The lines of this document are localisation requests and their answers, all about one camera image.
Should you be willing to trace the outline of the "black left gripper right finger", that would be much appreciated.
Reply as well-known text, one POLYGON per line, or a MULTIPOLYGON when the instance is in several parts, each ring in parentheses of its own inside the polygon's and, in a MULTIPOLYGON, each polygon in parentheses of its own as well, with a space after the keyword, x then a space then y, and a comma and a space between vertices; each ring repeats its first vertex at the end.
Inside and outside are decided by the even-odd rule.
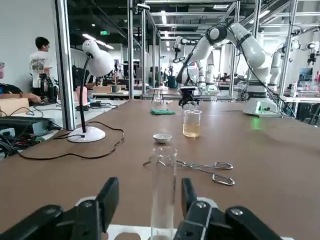
POLYGON ((190 178, 181 179, 183 220, 175 240, 289 240, 279 236, 252 211, 232 206, 224 212, 210 198, 197 197, 190 178))

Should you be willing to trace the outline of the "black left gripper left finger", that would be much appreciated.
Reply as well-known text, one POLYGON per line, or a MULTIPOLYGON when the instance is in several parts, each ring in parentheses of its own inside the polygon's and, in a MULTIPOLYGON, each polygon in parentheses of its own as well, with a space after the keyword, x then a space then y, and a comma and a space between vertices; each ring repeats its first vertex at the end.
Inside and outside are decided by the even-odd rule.
POLYGON ((119 204, 119 180, 110 177, 93 199, 65 211, 45 205, 0 234, 2 240, 100 240, 119 204))

